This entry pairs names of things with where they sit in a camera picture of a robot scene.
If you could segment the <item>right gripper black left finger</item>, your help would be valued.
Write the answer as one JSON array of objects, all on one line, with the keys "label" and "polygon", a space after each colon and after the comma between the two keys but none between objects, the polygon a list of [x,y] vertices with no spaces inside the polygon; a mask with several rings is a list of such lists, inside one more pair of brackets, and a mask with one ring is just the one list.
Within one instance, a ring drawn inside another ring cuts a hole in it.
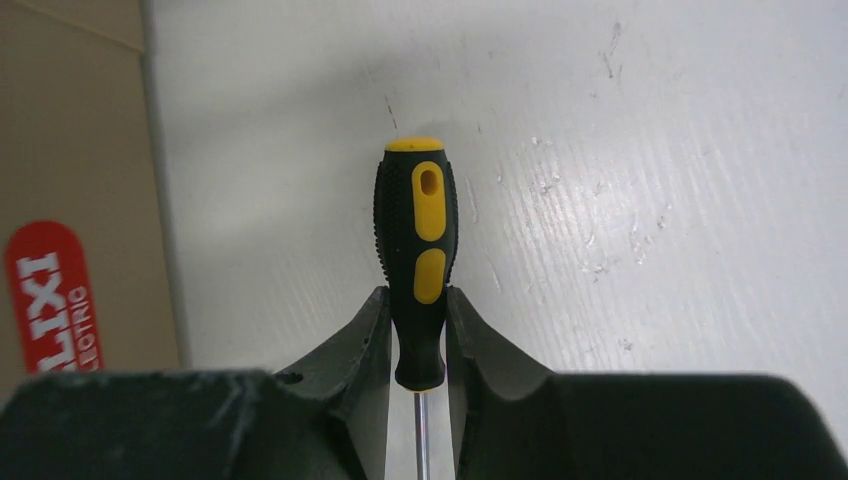
[{"label": "right gripper black left finger", "polygon": [[381,479],[388,291],[285,369],[55,373],[1,412],[5,479]]}]

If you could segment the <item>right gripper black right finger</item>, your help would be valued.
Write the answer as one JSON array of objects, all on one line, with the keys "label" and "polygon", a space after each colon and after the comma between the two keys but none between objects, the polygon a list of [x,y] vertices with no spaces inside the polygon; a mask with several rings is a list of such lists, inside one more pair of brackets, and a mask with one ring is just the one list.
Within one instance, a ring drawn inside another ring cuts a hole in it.
[{"label": "right gripper black right finger", "polygon": [[447,292],[460,479],[843,479],[817,409],[769,375],[557,373]]}]

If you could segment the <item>black yellow screwdriver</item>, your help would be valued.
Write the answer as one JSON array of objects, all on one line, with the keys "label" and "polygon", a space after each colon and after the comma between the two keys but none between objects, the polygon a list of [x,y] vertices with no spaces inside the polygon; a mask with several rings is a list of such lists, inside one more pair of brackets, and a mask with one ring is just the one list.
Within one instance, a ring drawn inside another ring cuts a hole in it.
[{"label": "black yellow screwdriver", "polygon": [[445,380],[440,338],[458,241],[455,181],[440,140],[402,137],[385,146],[373,220],[399,341],[395,380],[413,394],[416,476],[429,479],[427,394]]}]

